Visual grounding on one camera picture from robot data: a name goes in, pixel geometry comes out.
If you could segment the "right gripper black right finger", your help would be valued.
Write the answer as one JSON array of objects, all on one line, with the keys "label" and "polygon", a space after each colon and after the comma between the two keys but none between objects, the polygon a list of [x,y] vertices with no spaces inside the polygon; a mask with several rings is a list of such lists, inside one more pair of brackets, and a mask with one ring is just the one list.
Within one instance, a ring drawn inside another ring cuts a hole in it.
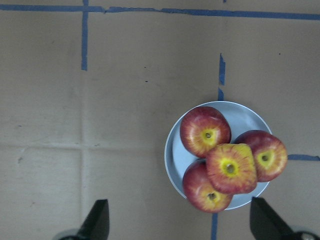
[{"label": "right gripper black right finger", "polygon": [[320,238],[309,231],[293,231],[262,197],[251,199],[249,225],[256,240],[318,240]]}]

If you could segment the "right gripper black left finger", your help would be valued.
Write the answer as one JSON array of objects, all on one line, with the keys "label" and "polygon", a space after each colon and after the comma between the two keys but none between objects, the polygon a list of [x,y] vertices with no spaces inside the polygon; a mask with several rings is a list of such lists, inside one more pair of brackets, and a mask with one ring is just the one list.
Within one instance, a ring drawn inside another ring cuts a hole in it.
[{"label": "right gripper black left finger", "polygon": [[110,234],[108,199],[98,199],[79,229],[58,233],[54,240],[107,240]]}]

